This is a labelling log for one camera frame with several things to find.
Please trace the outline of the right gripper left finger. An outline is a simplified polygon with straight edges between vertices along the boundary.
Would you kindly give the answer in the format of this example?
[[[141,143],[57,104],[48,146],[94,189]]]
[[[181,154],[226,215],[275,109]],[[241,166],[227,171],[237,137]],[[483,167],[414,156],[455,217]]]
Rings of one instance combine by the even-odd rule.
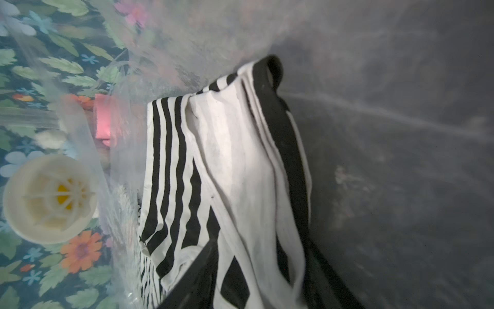
[[[217,240],[212,239],[158,309],[213,308],[217,267]]]

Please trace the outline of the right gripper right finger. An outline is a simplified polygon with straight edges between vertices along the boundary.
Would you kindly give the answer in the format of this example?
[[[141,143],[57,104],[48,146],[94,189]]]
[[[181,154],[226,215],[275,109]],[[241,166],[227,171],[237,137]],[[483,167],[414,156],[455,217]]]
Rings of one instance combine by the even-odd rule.
[[[312,240],[306,246],[304,295],[308,308],[364,308]]]

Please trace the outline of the striped shirt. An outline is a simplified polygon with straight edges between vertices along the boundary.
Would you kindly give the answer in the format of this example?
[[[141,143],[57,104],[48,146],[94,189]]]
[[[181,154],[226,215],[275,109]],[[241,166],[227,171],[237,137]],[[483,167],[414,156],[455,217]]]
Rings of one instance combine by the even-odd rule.
[[[217,240],[213,308],[306,308],[311,178],[275,55],[147,105],[140,295],[156,308]]]

